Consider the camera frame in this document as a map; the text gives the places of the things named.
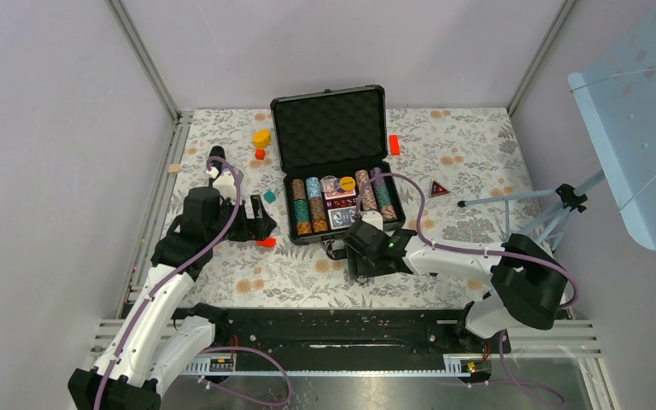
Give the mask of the clear plastic disc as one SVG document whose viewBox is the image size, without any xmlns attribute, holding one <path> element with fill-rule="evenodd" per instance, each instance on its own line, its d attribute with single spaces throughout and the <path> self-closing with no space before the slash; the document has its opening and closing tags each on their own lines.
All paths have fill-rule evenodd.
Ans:
<svg viewBox="0 0 656 410">
<path fill-rule="evenodd" d="M 334 197 L 337 193 L 337 178 L 334 176 L 325 176 L 320 180 L 321 189 L 326 197 Z"/>
</svg>

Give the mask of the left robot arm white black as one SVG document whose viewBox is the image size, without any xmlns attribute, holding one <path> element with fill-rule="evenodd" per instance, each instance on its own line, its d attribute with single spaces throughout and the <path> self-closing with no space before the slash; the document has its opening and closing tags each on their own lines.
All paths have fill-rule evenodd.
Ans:
<svg viewBox="0 0 656 410">
<path fill-rule="evenodd" d="M 246 214 L 250 204 L 253 214 Z M 203 349 L 219 351 L 231 339 L 226 311 L 197 304 L 165 344 L 161 333 L 224 241 L 268 239 L 277 226 L 258 195 L 234 202 L 214 187 L 189 191 L 183 211 L 155 246 L 144 285 L 114 340 L 90 370 L 67 383 L 78 409 L 158 409 L 176 377 Z"/>
</svg>

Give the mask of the blue playing card deck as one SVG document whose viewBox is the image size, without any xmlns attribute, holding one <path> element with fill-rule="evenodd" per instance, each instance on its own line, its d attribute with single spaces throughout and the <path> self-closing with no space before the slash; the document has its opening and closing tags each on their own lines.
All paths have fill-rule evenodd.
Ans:
<svg viewBox="0 0 656 410">
<path fill-rule="evenodd" d="M 328 221 L 331 229 L 335 231 L 350 227 L 359 213 L 356 211 L 356 207 L 329 209 Z"/>
</svg>

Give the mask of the black poker chip case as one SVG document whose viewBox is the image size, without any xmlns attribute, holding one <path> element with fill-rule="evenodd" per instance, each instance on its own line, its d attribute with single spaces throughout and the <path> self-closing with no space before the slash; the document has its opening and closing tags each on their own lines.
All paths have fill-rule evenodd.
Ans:
<svg viewBox="0 0 656 410">
<path fill-rule="evenodd" d="M 292 181 L 354 176 L 364 169 L 391 171 L 385 90 L 364 85 L 277 97 L 270 103 L 287 201 L 288 238 L 297 246 L 339 240 L 343 229 L 301 234 Z"/>
</svg>

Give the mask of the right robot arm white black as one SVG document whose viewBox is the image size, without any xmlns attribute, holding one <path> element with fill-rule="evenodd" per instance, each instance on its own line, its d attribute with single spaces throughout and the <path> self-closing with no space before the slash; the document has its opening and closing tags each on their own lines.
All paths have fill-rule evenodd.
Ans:
<svg viewBox="0 0 656 410">
<path fill-rule="evenodd" d="M 504 243 L 433 243 L 414 230 L 388 234 L 356 220 L 343 241 L 358 277 L 448 274 L 490 287 L 489 296 L 469 303 L 457 321 L 456 341 L 469 352 L 500 331 L 551 329 L 568 283 L 554 260 L 520 234 Z"/>
</svg>

